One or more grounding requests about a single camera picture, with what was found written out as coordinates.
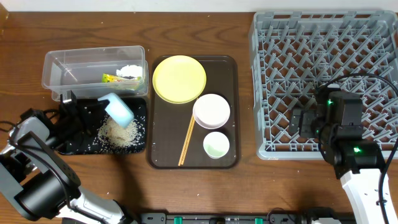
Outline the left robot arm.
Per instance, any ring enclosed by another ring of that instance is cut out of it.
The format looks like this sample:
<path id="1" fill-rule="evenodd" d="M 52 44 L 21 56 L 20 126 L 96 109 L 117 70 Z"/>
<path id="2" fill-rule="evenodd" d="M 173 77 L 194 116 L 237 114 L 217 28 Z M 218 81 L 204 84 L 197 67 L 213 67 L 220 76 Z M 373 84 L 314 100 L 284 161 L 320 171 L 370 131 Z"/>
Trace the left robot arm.
<path id="1" fill-rule="evenodd" d="M 1 151 L 1 193 L 24 218 L 66 218 L 80 223 L 140 223 L 115 200 L 104 199 L 82 187 L 75 171 L 56 150 L 78 133 L 95 131 L 93 108 L 102 108 L 126 127 L 134 114 L 120 97 L 109 93 L 93 105 L 81 105 L 69 91 L 59 107 L 28 109 L 6 130 L 7 146 Z"/>

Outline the light blue bowl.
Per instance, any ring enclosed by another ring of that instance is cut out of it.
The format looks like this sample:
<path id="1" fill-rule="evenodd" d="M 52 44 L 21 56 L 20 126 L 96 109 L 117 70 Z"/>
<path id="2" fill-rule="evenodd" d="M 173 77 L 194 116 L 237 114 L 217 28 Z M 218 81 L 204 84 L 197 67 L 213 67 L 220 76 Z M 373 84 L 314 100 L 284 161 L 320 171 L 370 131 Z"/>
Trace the light blue bowl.
<path id="1" fill-rule="evenodd" d="M 108 101 L 105 111 L 120 127 L 126 129 L 133 121 L 134 113 L 117 94 L 109 93 L 98 98 L 98 101 Z"/>

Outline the white tissue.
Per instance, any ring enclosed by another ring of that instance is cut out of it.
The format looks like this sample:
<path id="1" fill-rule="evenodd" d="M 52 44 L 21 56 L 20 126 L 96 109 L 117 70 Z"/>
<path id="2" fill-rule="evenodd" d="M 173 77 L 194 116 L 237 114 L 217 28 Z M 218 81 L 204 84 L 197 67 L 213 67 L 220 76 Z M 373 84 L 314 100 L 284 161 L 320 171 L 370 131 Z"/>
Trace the white tissue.
<path id="1" fill-rule="evenodd" d="M 116 75 L 123 78 L 138 78 L 142 76 L 143 68 L 138 65 L 126 65 L 116 70 Z"/>

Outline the pink bowl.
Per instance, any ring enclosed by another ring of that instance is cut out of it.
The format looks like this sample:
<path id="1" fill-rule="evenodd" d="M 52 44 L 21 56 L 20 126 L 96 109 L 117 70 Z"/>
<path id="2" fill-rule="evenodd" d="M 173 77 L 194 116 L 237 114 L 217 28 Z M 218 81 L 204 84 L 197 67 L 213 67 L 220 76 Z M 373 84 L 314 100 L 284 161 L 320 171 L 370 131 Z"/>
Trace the pink bowl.
<path id="1" fill-rule="evenodd" d="M 193 105 L 193 117 L 205 129 L 217 129 L 229 120 L 230 105 L 221 95 L 206 94 Z"/>

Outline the white green cup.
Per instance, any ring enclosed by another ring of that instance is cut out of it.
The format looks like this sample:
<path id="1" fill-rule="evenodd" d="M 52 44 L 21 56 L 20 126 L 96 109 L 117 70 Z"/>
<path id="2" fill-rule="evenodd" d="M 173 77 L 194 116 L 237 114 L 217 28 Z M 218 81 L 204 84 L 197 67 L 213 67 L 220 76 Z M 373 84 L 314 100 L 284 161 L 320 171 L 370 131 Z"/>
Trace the white green cup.
<path id="1" fill-rule="evenodd" d="M 229 147 L 227 136 L 221 132 L 211 132 L 203 140 L 203 148 L 212 159 L 220 159 L 225 156 L 229 151 Z"/>

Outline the green yellow snack wrapper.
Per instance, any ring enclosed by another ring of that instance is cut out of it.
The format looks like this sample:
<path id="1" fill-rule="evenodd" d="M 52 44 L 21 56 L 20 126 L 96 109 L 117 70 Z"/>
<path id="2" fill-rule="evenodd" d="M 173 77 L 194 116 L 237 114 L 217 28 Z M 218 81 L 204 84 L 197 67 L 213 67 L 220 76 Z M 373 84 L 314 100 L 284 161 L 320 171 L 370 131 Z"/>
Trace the green yellow snack wrapper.
<path id="1" fill-rule="evenodd" d="M 101 82 L 102 83 L 114 83 L 114 82 L 126 82 L 126 81 L 132 81 L 132 82 L 139 82 L 141 80 L 141 77 L 132 77 L 132 78 L 125 78 L 125 77 L 119 77 L 117 75 L 110 75 L 104 73 Z"/>

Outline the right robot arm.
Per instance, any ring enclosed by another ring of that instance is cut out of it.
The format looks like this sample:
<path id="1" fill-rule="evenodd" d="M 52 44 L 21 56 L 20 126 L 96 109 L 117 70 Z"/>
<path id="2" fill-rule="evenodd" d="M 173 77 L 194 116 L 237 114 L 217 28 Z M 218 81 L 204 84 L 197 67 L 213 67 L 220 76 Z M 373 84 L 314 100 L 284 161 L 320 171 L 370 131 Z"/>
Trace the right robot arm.
<path id="1" fill-rule="evenodd" d="M 315 94 L 314 109 L 294 108 L 289 132 L 316 138 L 322 158 L 333 166 L 357 223 L 397 223 L 387 162 L 376 141 L 363 138 L 362 99 L 335 85 Z"/>

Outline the yellow plate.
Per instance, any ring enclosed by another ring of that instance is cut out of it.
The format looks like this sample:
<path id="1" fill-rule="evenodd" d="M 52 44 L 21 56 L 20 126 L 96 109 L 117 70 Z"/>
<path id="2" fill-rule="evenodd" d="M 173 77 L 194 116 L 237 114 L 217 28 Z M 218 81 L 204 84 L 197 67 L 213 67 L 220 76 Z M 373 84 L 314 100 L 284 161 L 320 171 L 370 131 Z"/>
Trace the yellow plate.
<path id="1" fill-rule="evenodd" d="M 184 104 L 196 99 L 205 89 L 206 72 L 193 57 L 174 55 L 155 68 L 152 85 L 157 95 L 168 103 Z"/>

